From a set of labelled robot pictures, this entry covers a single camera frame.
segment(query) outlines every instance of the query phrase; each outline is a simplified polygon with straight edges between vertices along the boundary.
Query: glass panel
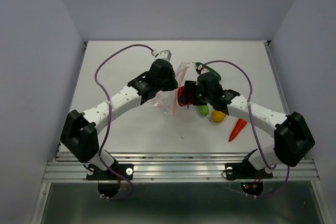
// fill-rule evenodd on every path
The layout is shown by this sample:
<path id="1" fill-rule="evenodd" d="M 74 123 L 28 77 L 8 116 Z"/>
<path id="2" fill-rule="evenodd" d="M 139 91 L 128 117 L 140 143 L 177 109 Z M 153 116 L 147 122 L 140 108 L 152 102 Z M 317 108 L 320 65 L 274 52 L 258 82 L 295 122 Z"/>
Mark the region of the glass panel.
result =
<path id="1" fill-rule="evenodd" d="M 264 194 L 282 183 L 266 183 Z M 288 182 L 253 199 L 228 190 L 239 183 L 136 185 L 126 200 L 99 198 L 97 184 L 53 184 L 42 223 L 322 223 L 310 182 Z"/>

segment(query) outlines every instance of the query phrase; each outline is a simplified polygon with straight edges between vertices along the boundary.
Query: white wall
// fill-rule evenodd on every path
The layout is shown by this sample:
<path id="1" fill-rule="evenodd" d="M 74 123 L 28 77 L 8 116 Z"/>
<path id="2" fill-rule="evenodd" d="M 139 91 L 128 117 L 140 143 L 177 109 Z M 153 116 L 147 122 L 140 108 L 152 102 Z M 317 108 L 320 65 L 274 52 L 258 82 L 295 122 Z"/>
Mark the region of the white wall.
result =
<path id="1" fill-rule="evenodd" d="M 30 223 L 83 42 L 61 0 L 0 0 L 0 223 Z"/>
<path id="2" fill-rule="evenodd" d="M 311 156 L 336 214 L 336 0 L 295 0 L 271 52 L 291 111 L 311 128 Z"/>
<path id="3" fill-rule="evenodd" d="M 63 0 L 85 40 L 272 39 L 294 0 Z"/>

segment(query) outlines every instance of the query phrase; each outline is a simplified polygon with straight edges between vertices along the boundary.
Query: clear plastic bag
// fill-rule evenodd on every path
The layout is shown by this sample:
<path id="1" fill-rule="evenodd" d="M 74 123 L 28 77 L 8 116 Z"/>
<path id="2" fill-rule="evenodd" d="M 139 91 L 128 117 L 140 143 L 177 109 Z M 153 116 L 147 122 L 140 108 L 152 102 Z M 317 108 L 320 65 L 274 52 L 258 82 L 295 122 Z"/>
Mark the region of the clear plastic bag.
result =
<path id="1" fill-rule="evenodd" d="M 189 80 L 196 80 L 197 76 L 196 67 L 193 63 L 189 62 L 182 62 L 175 71 L 175 78 L 177 80 L 178 87 L 184 85 L 186 78 Z M 176 113 L 176 109 L 179 107 L 177 103 L 177 91 L 178 88 L 173 91 L 158 92 L 156 97 L 151 100 L 152 103 L 154 103 L 153 106 L 157 107 L 166 114 L 174 115 Z"/>

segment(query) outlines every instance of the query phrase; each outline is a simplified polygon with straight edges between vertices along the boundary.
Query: red object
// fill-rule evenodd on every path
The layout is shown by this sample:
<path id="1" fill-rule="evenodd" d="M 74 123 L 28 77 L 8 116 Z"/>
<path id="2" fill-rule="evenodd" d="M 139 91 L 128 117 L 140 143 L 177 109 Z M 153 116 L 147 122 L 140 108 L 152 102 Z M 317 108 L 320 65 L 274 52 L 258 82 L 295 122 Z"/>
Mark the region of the red object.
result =
<path id="1" fill-rule="evenodd" d="M 240 133 L 240 131 L 246 126 L 247 122 L 243 119 L 238 119 L 236 126 L 234 127 L 233 131 L 231 132 L 229 142 L 236 138 L 236 136 Z"/>
<path id="2" fill-rule="evenodd" d="M 182 102 L 179 101 L 179 98 L 182 95 L 183 91 L 184 91 L 184 86 L 181 86 L 179 87 L 178 92 L 177 92 L 177 102 L 181 107 L 186 106 L 186 105 L 191 105 L 191 93 L 188 94 L 187 104 L 183 104 Z"/>

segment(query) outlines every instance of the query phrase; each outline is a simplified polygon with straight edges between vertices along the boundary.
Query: yellow ball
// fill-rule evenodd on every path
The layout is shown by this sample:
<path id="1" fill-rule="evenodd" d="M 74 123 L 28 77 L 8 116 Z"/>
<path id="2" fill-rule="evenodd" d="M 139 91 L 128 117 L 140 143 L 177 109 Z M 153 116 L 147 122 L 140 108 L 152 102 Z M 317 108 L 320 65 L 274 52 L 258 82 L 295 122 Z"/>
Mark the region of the yellow ball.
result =
<path id="1" fill-rule="evenodd" d="M 215 123 L 221 123 L 225 117 L 226 114 L 221 111 L 214 110 L 212 112 L 212 121 L 214 121 Z"/>

